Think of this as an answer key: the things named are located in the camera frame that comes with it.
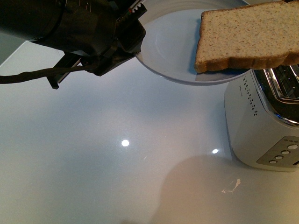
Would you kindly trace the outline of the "black covered left gripper body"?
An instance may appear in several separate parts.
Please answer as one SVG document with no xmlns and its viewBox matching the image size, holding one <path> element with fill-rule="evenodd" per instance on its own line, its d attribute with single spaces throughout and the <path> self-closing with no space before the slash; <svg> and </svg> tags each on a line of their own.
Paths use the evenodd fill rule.
<svg viewBox="0 0 299 224">
<path fill-rule="evenodd" d="M 47 77 L 53 89 L 72 71 L 102 76 L 141 52 L 146 35 L 139 18 L 147 11 L 140 0 L 66 0 L 58 26 L 44 45 L 64 52 Z"/>
</svg>

